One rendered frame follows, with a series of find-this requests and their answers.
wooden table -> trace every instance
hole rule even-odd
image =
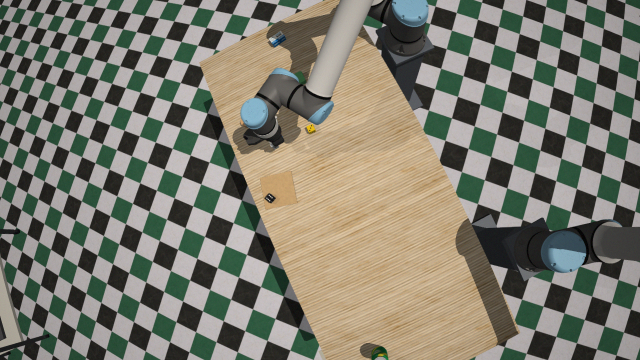
[[[310,69],[338,0],[200,63],[276,252],[327,360],[469,360],[519,333],[447,174],[364,28],[317,132],[282,108],[285,143],[248,146],[242,104],[277,67]],[[276,48],[268,38],[282,31]],[[296,202],[266,209],[261,178],[291,172]]]

checkered floor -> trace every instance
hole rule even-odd
[[[51,335],[9,360],[319,359],[198,66],[317,2],[3,2],[0,255]],[[640,226],[640,0],[431,0],[426,31],[470,219]],[[521,333],[476,359],[640,359],[640,263],[494,270]]]

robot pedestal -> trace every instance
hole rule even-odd
[[[409,102],[409,105],[411,105],[411,109],[416,110],[422,106],[422,102],[418,98],[413,87],[415,86],[415,80],[418,78],[422,58],[426,53],[433,49],[433,44],[429,40],[429,37],[427,37],[424,42],[424,47],[417,54],[401,56],[392,53],[387,48],[385,43],[387,26],[377,29],[376,34],[378,34],[380,44],[382,45],[382,58],[385,60],[385,63],[387,63],[391,74],[393,74],[396,82],[400,86],[404,97]]]

green object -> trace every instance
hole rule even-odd
[[[307,83],[307,80],[305,79],[305,75],[302,73],[302,71],[298,71],[294,75],[298,77],[298,82],[299,83],[301,83],[301,84],[306,84]]]
[[[387,350],[383,347],[374,347],[371,351],[371,360],[389,360]]]

small blue object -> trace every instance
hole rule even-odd
[[[571,231],[557,231],[542,243],[542,261],[555,272],[576,271],[587,257],[582,238]]]
[[[311,117],[309,117],[309,122],[315,125],[320,125],[322,122],[329,116],[331,111],[333,110],[333,101],[330,101],[323,105],[322,108],[319,108]]]
[[[273,74],[290,76],[290,77],[294,78],[296,81],[298,81],[298,77],[295,76],[291,71],[285,70],[285,69],[283,69],[281,67],[277,67],[274,71],[272,71],[271,75],[273,75]]]
[[[287,38],[284,37],[282,31],[278,31],[277,34],[269,38],[269,41],[271,42],[271,45],[273,45],[273,47],[278,46],[284,40],[287,40]]]
[[[427,0],[393,0],[391,9],[398,21],[412,28],[423,25],[429,16]]]
[[[260,129],[269,117],[269,110],[264,101],[254,97],[244,102],[240,109],[240,117],[244,124],[252,130]]]

